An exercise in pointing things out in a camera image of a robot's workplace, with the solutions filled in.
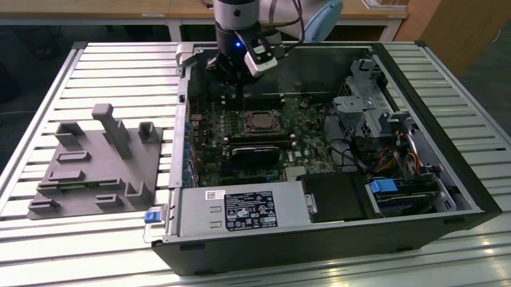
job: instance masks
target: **barcode sticker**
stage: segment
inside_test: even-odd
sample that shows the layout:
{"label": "barcode sticker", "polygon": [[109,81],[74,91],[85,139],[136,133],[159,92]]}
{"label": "barcode sticker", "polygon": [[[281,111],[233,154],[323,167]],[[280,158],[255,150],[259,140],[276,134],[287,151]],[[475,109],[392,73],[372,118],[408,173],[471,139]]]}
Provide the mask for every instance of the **barcode sticker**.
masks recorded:
{"label": "barcode sticker", "polygon": [[207,190],[205,191],[205,200],[224,199],[225,191],[224,190]]}

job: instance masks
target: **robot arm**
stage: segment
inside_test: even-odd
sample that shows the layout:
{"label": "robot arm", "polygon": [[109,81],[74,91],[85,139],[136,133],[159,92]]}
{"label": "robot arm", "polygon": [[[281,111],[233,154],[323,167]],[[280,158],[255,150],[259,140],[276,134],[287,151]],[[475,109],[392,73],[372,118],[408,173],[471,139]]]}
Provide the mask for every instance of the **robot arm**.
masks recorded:
{"label": "robot arm", "polygon": [[[219,82],[235,87],[253,84],[300,43],[324,40],[341,0],[304,0],[304,5],[301,1],[213,0],[217,55],[207,69]],[[272,47],[267,36],[273,29],[300,41]]]}

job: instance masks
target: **warning label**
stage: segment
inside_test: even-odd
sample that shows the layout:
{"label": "warning label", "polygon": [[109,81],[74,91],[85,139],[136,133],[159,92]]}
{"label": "warning label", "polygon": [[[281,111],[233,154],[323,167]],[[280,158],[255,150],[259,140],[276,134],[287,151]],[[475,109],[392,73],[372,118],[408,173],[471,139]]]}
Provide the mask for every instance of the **warning label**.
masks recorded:
{"label": "warning label", "polygon": [[228,231],[277,226],[277,212],[271,191],[224,195]]}

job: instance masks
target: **sticker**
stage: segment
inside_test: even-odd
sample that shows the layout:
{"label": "sticker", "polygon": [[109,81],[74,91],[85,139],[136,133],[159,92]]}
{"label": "sticker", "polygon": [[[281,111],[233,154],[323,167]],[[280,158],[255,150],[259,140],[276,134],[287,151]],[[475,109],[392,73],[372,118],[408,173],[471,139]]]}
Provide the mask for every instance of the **sticker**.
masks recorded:
{"label": "sticker", "polygon": [[143,15],[143,17],[165,17],[165,15],[164,14],[141,14]]}
{"label": "sticker", "polygon": [[205,200],[212,200],[212,199],[224,199],[224,190],[207,190],[205,191]]}
{"label": "sticker", "polygon": [[228,231],[249,230],[277,226],[273,193],[221,194],[225,204],[225,228]]}

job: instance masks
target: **aluminum extrusion table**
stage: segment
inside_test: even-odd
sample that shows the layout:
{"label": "aluminum extrusion table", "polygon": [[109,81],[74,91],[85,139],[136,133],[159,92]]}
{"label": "aluminum extrusion table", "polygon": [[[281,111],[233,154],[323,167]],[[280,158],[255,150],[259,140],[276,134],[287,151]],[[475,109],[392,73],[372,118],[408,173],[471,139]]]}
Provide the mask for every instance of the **aluminum extrusion table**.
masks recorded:
{"label": "aluminum extrusion table", "polygon": [[[177,43],[76,46],[0,177],[0,286],[459,286],[509,283],[511,138],[428,48],[385,43],[400,69],[488,188],[504,214],[420,250],[179,277],[144,242],[144,212],[30,221],[26,207],[45,172],[60,121],[99,129],[90,109],[115,106],[127,127],[164,128],[155,204],[168,200]],[[400,109],[396,92],[389,88]]]}

